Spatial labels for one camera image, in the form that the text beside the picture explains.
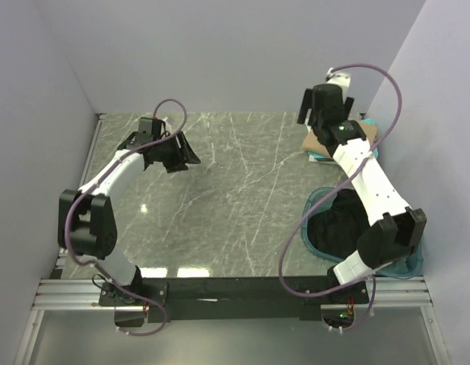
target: robotic arm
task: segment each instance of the robotic arm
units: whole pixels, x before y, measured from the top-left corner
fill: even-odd
[[[415,252],[426,224],[422,209],[412,209],[394,189],[370,150],[370,142],[354,120],[348,120],[354,100],[346,97],[351,76],[330,69],[326,83],[306,89],[297,122],[307,123],[330,156],[352,176],[367,212],[370,228],[357,250],[333,268],[339,284],[362,278]]]
[[[133,265],[116,247],[117,229],[113,206],[136,179],[154,162],[161,162],[168,173],[187,170],[187,163],[201,163],[195,155],[185,135],[180,132],[169,141],[145,148],[125,159],[120,159],[128,151],[156,141],[168,135],[166,121],[161,119],[140,118],[138,131],[133,132],[120,144],[113,159],[90,182],[78,191],[65,190],[59,198],[58,242],[65,248],[65,221],[73,202],[82,192],[97,184],[102,176],[116,161],[121,160],[116,169],[98,184],[78,206],[73,217],[71,244],[83,262],[94,260],[100,263],[110,276],[123,287],[140,293],[142,277],[140,269]]]

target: brown paper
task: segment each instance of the brown paper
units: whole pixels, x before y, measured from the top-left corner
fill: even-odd
[[[366,124],[364,122],[357,122],[360,127],[364,130],[365,135],[369,141],[374,142],[377,137],[377,127],[375,125]],[[316,154],[321,154],[327,158],[330,158],[328,151],[325,146],[318,142],[318,139],[314,135],[314,132],[311,130],[308,132],[308,135],[303,141],[301,146],[305,151],[314,152]]]

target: blue plastic basket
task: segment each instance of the blue plastic basket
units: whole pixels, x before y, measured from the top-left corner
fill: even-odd
[[[310,197],[308,198],[306,205],[304,205],[303,215],[305,215],[308,210],[311,209],[320,199],[322,199],[326,194],[330,193],[332,188],[320,188],[315,190]],[[327,202],[322,204],[318,209],[316,209],[313,214],[309,216],[312,217],[314,214],[321,213],[322,211],[327,211],[332,207],[333,201],[335,200],[336,195],[333,195]],[[303,238],[304,244],[312,253],[319,257],[323,257],[324,259],[328,259],[334,262],[341,262],[343,261],[339,257],[335,257],[332,255],[328,255],[316,249],[310,242],[308,238],[308,220],[306,220],[301,227],[301,236]],[[402,259],[400,261],[395,262],[394,264],[379,270],[377,274],[388,276],[390,278],[396,279],[410,279],[414,276],[421,275],[423,269],[423,256],[421,254],[421,244],[419,244],[416,253],[410,255],[406,259]]]

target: black fabric in bin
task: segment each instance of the black fabric in bin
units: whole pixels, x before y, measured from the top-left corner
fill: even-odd
[[[342,189],[329,210],[308,220],[307,235],[319,251],[346,259],[355,251],[358,238],[367,228],[367,213],[358,194]]]

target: table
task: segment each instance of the table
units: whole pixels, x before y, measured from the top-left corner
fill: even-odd
[[[107,164],[142,114],[103,115],[86,181]],[[166,113],[180,122],[180,113]],[[296,113],[190,113],[184,129],[202,160],[167,174],[161,163],[141,174],[114,205],[117,245],[142,276],[254,277],[277,275],[281,244],[310,193],[335,186],[335,165],[310,163]],[[298,235],[286,275],[326,275],[334,263],[315,257]],[[91,278],[68,258],[62,278]]]

